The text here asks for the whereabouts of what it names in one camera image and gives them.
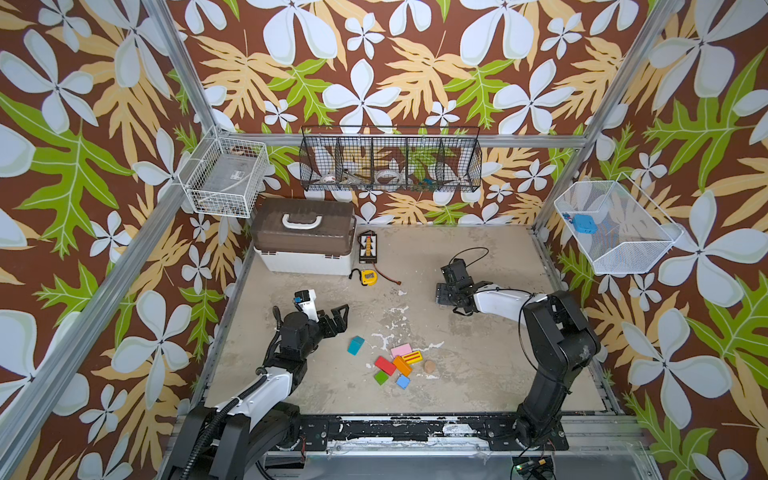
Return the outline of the yellow red striped block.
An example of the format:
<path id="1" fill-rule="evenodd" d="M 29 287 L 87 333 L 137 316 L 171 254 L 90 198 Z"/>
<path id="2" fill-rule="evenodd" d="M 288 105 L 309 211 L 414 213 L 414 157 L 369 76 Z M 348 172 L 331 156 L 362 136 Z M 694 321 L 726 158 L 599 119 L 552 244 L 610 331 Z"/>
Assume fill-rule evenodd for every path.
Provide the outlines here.
<path id="1" fill-rule="evenodd" d="M 419 350 L 413 350 L 402 356 L 403 361 L 408 365 L 413 365 L 423 361 L 423 355 Z"/>

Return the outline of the orange block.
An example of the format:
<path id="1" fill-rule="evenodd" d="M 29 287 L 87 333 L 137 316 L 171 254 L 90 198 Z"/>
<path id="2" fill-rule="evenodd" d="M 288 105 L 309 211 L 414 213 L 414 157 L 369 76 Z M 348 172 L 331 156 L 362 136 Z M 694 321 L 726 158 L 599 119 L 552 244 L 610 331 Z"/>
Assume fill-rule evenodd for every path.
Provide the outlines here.
<path id="1" fill-rule="evenodd" d="M 404 360 L 402 356 L 396 356 L 392 363 L 402 375 L 406 377 L 411 375 L 412 367 Z"/>

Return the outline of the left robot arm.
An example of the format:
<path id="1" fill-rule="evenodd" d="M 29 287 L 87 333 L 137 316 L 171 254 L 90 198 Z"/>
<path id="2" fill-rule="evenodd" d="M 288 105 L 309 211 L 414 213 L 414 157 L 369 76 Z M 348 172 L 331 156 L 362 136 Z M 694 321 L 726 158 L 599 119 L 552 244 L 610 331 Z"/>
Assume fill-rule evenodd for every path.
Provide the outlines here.
<path id="1" fill-rule="evenodd" d="M 320 342 L 344 333 L 349 306 L 309 316 L 307 306 L 283 316 L 273 308 L 276 329 L 256 379 L 214 407 L 201 403 L 184 419 L 161 479 L 242 479 L 262 469 L 260 459 L 279 445 L 300 440 L 300 409 L 286 402 L 303 380 L 308 357 Z"/>

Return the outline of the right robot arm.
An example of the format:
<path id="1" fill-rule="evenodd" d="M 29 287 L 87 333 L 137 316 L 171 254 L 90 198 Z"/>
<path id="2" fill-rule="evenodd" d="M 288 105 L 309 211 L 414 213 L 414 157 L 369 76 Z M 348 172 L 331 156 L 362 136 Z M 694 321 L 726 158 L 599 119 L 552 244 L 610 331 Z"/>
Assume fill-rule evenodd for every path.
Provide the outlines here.
<path id="1" fill-rule="evenodd" d="M 524 326 L 536 360 L 531 389 L 518 406 L 515 440 L 526 448 L 548 442 L 574 380 L 600 350 L 599 340 L 581 308 L 564 290 L 550 294 L 476 282 L 461 258 L 441 268 L 436 302 L 462 316 L 497 315 Z"/>

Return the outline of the teal wedge block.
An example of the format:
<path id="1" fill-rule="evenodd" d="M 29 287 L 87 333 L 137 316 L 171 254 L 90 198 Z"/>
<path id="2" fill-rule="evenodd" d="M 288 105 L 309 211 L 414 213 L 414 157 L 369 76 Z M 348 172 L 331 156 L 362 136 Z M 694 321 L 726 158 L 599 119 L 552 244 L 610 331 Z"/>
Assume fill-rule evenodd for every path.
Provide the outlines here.
<path id="1" fill-rule="evenodd" d="M 362 349 L 362 346 L 365 343 L 365 339 L 360 336 L 353 337 L 348 344 L 347 352 L 353 356 L 356 356 L 360 350 Z"/>

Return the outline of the green block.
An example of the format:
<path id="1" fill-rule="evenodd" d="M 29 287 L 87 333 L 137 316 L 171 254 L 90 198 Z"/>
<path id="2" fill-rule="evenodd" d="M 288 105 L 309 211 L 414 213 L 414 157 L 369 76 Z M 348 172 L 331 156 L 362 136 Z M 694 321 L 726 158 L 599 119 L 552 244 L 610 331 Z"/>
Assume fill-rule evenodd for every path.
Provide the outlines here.
<path id="1" fill-rule="evenodd" d="M 378 371 L 374 375 L 374 379 L 378 385 L 383 385 L 389 378 L 390 376 L 384 371 Z"/>

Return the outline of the pink block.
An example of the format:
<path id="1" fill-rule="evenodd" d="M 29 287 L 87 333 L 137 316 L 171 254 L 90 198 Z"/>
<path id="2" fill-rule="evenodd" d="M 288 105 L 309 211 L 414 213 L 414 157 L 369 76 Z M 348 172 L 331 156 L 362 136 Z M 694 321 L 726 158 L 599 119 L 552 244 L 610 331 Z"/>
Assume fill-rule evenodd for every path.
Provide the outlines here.
<path id="1" fill-rule="evenodd" d="M 411 345 L 406 343 L 406 344 L 402 344 L 402 345 L 399 345 L 399 346 L 396 346 L 396 347 L 392 348 L 391 349 L 391 356 L 393 358 L 398 357 L 398 356 L 405 356 L 405 355 L 410 354 L 412 351 L 413 351 L 413 349 L 412 349 Z"/>

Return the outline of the blue block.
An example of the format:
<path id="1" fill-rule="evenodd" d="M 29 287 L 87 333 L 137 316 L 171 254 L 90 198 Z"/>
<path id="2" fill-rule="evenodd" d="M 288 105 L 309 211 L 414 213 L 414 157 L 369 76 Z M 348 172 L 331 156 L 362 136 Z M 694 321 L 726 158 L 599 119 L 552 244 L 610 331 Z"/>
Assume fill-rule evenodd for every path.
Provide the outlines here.
<path id="1" fill-rule="evenodd" d="M 402 389 L 406 389 L 410 384 L 410 378 L 405 375 L 400 375 L 396 381 L 396 384 Z"/>

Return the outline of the yellow tape measure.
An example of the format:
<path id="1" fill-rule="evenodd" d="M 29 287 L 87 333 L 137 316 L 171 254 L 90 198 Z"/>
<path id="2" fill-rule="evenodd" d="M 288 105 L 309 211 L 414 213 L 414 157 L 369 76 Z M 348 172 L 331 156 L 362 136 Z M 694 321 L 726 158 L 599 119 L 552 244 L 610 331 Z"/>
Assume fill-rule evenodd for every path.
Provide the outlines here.
<path id="1" fill-rule="evenodd" d="M 374 269 L 359 269 L 354 268 L 351 270 L 348 278 L 353 279 L 355 276 L 363 286 L 373 286 L 378 282 L 378 273 Z"/>

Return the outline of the brown lid tool box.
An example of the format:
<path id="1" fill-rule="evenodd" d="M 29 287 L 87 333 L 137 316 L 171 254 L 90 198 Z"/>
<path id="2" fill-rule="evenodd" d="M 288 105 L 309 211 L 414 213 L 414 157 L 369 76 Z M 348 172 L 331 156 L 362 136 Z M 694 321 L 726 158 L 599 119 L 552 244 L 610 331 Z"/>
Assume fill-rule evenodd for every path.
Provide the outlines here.
<path id="1" fill-rule="evenodd" d="M 356 224 L 351 203 L 268 198 L 253 220 L 253 246 L 271 272 L 345 276 Z"/>

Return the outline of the black orange battery charger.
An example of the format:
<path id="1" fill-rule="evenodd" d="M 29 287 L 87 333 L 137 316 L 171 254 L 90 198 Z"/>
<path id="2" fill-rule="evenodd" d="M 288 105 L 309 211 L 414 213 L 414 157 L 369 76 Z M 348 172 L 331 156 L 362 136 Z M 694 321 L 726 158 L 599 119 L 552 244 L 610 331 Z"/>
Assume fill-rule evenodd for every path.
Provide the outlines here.
<path id="1" fill-rule="evenodd" d="M 358 259 L 361 264 L 377 263 L 377 234 L 373 230 L 361 232 L 358 237 L 359 254 Z"/>

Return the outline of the blue object in basket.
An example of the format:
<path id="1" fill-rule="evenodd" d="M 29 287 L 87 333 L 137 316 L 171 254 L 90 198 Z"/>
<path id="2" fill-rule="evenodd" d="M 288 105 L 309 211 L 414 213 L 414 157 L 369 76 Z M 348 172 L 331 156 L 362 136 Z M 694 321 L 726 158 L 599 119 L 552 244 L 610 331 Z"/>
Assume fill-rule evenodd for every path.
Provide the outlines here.
<path id="1" fill-rule="evenodd" d="M 575 214 L 571 218 L 571 224 L 576 233 L 593 235 L 598 232 L 598 226 L 590 215 Z"/>

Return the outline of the white mesh basket right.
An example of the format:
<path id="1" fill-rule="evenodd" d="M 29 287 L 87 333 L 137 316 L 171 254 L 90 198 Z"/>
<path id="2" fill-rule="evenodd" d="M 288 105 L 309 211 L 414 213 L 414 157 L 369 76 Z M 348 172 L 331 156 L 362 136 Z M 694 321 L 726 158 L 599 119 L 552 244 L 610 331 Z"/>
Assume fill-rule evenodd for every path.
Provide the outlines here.
<path id="1" fill-rule="evenodd" d="M 646 274 L 683 236 L 683 228 L 630 179 L 577 181 L 554 206 L 598 275 Z M 590 215 L 598 232 L 576 233 L 575 214 Z"/>

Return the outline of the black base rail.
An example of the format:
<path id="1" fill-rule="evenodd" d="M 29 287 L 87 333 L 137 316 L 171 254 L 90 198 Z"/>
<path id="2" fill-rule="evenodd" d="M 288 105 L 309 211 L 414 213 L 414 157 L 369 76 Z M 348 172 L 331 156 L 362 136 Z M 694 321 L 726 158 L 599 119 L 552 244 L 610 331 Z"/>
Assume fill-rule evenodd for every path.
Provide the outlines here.
<path id="1" fill-rule="evenodd" d="M 437 438 L 479 440 L 492 451 L 521 451 L 516 441 L 513 412 L 474 412 L 454 414 L 330 415 L 302 414 L 296 433 L 278 443 L 275 451 L 320 452 L 331 442 L 364 438 L 392 442 L 425 444 Z"/>

